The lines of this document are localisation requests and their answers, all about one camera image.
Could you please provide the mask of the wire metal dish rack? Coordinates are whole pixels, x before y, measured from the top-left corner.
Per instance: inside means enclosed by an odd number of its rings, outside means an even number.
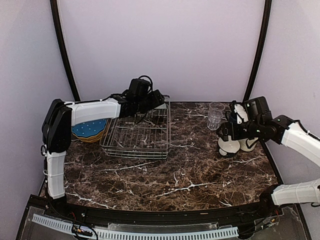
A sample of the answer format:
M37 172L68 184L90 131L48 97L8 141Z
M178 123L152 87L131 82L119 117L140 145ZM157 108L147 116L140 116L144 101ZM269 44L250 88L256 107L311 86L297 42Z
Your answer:
M110 157L127 159L166 159L171 147L171 102L167 109L153 109L146 115L107 121L100 146Z

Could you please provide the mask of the dark blue mug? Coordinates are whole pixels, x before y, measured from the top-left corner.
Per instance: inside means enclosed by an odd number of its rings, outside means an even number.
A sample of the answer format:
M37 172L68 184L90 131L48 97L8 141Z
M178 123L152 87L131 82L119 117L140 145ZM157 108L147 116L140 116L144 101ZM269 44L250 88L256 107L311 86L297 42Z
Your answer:
M237 114L234 113L234 112L231 112L231 113L229 114L228 121L229 121L230 123L237 123Z

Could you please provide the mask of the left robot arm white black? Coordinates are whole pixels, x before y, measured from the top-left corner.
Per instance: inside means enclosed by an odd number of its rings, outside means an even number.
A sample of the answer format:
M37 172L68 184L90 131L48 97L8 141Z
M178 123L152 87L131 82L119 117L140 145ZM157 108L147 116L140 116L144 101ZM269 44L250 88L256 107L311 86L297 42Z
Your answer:
M128 90L114 93L107 98L64 102L57 98L52 101L41 127L41 154L45 157L44 172L47 179L47 193L53 202L51 210L60 218L67 218L70 206L65 196L64 163L67 150L71 145L72 127L100 119L121 119L136 114L145 114L165 103L159 90L135 96Z

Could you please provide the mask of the white saucer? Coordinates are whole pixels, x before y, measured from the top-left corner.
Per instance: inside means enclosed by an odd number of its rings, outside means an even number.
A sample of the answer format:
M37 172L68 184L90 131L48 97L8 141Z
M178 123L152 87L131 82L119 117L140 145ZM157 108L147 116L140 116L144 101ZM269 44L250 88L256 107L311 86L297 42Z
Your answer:
M228 141L223 141L220 137L217 142L218 153L222 157L233 157L240 151L240 143L238 140L232 140L231 138Z

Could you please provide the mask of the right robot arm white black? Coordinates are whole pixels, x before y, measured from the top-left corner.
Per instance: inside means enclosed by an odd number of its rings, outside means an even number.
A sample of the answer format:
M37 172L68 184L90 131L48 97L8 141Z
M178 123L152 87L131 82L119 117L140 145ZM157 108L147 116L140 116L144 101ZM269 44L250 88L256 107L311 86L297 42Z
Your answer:
M320 166L320 138L306 130L300 120L285 115L272 117L269 113L260 113L241 123L223 121L216 133L223 142L254 138L272 141L307 160L308 166ZM273 185L261 194L261 198L262 201L255 205L255 213L260 217L266 217L275 206L319 204L320 178Z

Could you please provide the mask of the yellow dotted scalloped plate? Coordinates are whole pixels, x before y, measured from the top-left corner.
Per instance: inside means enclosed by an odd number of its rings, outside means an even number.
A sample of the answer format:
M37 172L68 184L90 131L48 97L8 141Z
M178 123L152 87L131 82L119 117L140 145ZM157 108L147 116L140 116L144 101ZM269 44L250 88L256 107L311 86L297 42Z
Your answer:
M98 135L95 135L95 136L92 136L92 137L87 137L87 138L85 138L85 137L77 137L73 133L72 134L77 139L79 139L80 141L82 141L84 143L96 143L102 138L104 130L102 132L100 132Z

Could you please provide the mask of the clear glass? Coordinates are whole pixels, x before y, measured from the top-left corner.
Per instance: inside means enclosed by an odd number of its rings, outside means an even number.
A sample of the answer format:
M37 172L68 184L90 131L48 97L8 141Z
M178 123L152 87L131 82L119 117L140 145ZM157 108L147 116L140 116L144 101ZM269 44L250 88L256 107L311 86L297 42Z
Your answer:
M224 116L225 105L221 102L211 102L208 108L207 127L215 131L217 130Z

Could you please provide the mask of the blue dotted plate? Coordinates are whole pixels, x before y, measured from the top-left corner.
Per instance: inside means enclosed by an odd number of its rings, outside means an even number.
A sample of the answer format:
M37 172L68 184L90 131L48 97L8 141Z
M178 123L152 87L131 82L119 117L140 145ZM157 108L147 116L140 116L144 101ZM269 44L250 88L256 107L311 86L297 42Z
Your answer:
M81 122L71 127L71 132L80 138L89 138L102 132L107 124L106 119Z

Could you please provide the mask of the cream ribbed cup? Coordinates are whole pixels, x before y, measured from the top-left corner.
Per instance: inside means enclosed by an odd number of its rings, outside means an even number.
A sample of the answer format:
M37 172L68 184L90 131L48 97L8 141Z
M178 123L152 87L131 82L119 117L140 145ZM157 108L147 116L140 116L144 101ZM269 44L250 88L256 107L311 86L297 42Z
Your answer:
M255 138L244 138L240 139L238 142L240 144L240 149L244 152L251 152L254 150L257 142L259 141L258 137Z

